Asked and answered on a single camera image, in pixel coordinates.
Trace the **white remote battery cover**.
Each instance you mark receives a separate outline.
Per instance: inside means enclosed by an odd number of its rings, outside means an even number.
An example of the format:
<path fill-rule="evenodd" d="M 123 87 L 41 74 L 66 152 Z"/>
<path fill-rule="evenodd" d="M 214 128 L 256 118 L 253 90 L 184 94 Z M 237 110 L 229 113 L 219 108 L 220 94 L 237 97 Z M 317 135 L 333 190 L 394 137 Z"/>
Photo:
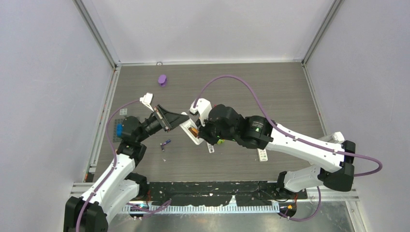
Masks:
<path fill-rule="evenodd" d="M 214 150 L 214 146 L 213 146 L 213 145 L 207 143 L 207 148 L 208 148 L 208 152 L 209 152 L 209 153 L 214 153 L 215 150 Z"/>

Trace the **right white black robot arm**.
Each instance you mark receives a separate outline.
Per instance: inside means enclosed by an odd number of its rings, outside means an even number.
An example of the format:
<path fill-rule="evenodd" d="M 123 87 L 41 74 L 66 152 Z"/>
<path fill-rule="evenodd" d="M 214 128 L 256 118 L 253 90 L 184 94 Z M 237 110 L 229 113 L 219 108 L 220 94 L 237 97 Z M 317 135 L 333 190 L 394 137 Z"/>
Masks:
<path fill-rule="evenodd" d="M 228 140 L 247 149 L 277 151 L 308 161 L 311 164 L 308 168 L 279 174 L 276 192 L 282 198 L 321 185 L 340 192 L 352 188 L 353 157 L 343 154 L 341 144 L 294 133 L 263 116 L 243 117 L 223 104 L 198 106 L 191 111 L 199 114 L 199 138 L 211 145 Z"/>

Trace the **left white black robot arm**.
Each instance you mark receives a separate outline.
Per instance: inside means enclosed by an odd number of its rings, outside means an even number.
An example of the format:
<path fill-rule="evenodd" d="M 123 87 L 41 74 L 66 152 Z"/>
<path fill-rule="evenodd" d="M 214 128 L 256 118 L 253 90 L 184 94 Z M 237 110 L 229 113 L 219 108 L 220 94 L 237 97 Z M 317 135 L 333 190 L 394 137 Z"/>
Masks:
<path fill-rule="evenodd" d="M 106 232 L 131 199 L 143 200 L 148 194 L 146 177 L 133 172 L 146 152 L 142 142 L 161 130 L 177 128 L 189 118 L 157 105 L 143 122 L 135 116 L 123 119 L 121 143 L 113 150 L 109 167 L 81 196 L 71 196 L 66 202 L 63 231 Z"/>

